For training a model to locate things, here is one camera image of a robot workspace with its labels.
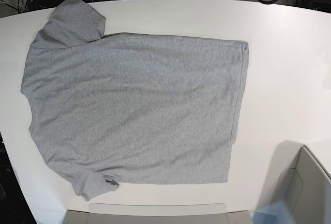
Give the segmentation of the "grey T-shirt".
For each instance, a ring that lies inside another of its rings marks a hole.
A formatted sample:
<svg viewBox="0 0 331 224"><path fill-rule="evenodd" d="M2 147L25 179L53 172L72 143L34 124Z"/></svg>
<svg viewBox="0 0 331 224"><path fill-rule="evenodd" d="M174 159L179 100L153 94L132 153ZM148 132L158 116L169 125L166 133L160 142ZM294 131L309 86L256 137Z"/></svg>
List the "grey T-shirt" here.
<svg viewBox="0 0 331 224"><path fill-rule="evenodd" d="M121 183L225 183L248 44L105 26L65 0L30 46L21 92L47 166L85 200Z"/></svg>

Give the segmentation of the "beige bin at bottom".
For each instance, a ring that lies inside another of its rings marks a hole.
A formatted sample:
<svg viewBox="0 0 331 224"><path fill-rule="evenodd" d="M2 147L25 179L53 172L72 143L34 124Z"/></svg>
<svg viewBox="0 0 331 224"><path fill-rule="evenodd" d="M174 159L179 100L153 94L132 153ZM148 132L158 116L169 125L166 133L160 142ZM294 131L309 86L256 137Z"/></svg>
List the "beige bin at bottom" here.
<svg viewBox="0 0 331 224"><path fill-rule="evenodd" d="M248 211L226 205L120 205L91 203L88 211L68 210L63 223L253 223Z"/></svg>

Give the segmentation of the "beige bin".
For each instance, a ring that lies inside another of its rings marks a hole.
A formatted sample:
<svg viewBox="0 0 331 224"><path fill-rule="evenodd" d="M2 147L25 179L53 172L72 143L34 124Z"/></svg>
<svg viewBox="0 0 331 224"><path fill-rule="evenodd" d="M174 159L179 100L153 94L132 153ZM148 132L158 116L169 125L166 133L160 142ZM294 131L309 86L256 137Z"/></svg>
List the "beige bin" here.
<svg viewBox="0 0 331 224"><path fill-rule="evenodd" d="M330 174L306 146L279 178L271 204L281 200L295 223L330 223Z"/></svg>
<svg viewBox="0 0 331 224"><path fill-rule="evenodd" d="M63 223L253 223L248 211L226 205L120 205L91 203L88 211L68 210Z"/></svg>

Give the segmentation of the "beige bin at right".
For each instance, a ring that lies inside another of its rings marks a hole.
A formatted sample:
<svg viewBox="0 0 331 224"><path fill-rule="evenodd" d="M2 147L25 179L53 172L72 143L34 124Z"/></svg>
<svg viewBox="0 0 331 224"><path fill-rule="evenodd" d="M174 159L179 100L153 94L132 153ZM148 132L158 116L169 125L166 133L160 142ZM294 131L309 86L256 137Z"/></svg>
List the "beige bin at right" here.
<svg viewBox="0 0 331 224"><path fill-rule="evenodd" d="M281 200L295 223L330 223L330 174L306 146L279 178L271 204Z"/></svg>

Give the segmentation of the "blue translucent plastic sheet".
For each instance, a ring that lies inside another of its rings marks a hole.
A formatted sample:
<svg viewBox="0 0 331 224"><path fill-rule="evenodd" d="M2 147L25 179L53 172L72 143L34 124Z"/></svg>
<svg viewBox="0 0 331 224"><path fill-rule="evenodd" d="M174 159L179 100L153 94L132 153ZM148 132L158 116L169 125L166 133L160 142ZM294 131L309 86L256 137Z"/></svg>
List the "blue translucent plastic sheet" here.
<svg viewBox="0 0 331 224"><path fill-rule="evenodd" d="M251 217L253 224L295 223L288 205L283 200L252 212Z"/></svg>

